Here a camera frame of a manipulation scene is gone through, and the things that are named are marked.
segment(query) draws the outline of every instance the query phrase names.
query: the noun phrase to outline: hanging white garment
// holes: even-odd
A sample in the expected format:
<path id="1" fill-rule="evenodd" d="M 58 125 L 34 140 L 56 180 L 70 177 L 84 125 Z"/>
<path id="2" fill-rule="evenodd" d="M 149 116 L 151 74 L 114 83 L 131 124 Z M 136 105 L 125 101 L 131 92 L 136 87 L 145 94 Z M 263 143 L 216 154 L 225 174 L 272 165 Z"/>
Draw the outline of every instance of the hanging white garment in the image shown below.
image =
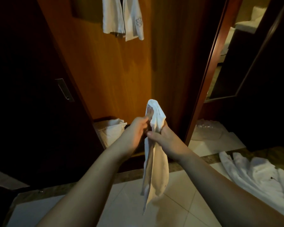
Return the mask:
<path id="1" fill-rule="evenodd" d="M 148 101 L 145 114 L 147 114 L 148 107 L 154 110 L 150 121 L 151 129 L 153 132 L 160 133 L 166 116 L 156 100 L 150 99 Z M 145 198 L 143 212 L 153 198 L 163 194 L 169 179 L 167 155 L 163 152 L 162 147 L 148 137 L 144 140 L 144 145 L 145 162 L 141 192 Z"/>
<path id="2" fill-rule="evenodd" d="M 125 34 L 125 41 L 144 40 L 143 20 L 138 0 L 102 0 L 103 32 Z"/>
<path id="3" fill-rule="evenodd" d="M 225 151 L 221 163 L 231 179 L 242 189 L 284 215 L 284 170 L 276 169 L 267 159 L 254 157 L 251 162 L 240 153 L 234 160 Z"/>

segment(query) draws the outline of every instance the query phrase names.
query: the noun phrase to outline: door handle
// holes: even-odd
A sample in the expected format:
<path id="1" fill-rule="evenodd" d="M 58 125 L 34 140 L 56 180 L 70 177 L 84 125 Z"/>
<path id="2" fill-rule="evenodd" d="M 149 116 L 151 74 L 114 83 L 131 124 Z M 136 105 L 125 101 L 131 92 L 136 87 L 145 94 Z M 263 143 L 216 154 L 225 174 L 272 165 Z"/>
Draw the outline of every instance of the door handle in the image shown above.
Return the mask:
<path id="1" fill-rule="evenodd" d="M 75 102 L 75 100 L 73 99 L 73 96 L 71 95 L 70 91 L 68 90 L 68 87 L 66 86 L 66 83 L 64 82 L 64 80 L 61 79 L 56 79 L 58 86 L 60 87 L 64 97 L 68 100 L 68 102 L 72 103 Z"/>

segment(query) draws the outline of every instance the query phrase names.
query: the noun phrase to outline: forearm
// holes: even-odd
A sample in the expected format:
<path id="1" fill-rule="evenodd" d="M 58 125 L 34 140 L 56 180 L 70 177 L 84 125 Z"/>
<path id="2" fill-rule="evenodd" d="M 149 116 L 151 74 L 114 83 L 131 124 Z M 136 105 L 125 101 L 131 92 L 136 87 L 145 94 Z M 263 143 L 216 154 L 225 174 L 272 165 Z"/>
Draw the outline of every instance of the forearm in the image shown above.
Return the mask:
<path id="1" fill-rule="evenodd" d="M 38 226 L 96 226 L 121 164 L 115 153 L 106 149 Z"/>
<path id="2" fill-rule="evenodd" d="M 179 164 L 222 226 L 284 226 L 284 216 L 225 178 L 195 153 Z"/>

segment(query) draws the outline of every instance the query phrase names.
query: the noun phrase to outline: person's right arm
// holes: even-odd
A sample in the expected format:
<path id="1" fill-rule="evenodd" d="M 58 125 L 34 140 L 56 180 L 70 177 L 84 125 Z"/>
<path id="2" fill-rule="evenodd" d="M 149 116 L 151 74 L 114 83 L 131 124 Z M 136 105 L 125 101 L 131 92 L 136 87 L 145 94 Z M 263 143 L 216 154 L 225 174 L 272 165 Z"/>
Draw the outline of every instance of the person's right arm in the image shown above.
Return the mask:
<path id="1" fill-rule="evenodd" d="M 222 226 L 284 226 L 284 216 L 221 175 L 191 151 L 165 123 L 148 132 L 186 171 Z"/>

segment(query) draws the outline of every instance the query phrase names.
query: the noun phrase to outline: person's right hand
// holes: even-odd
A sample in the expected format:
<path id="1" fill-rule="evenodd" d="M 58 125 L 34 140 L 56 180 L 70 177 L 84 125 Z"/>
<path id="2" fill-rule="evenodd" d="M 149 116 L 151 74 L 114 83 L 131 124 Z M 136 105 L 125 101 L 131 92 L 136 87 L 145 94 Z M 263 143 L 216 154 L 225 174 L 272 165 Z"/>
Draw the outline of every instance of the person's right hand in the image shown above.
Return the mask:
<path id="1" fill-rule="evenodd" d="M 159 143 L 167 156 L 177 162 L 179 162 L 183 157 L 192 152 L 168 127 L 166 121 L 164 122 L 164 125 L 161 129 L 161 134 L 148 131 L 147 137 Z"/>

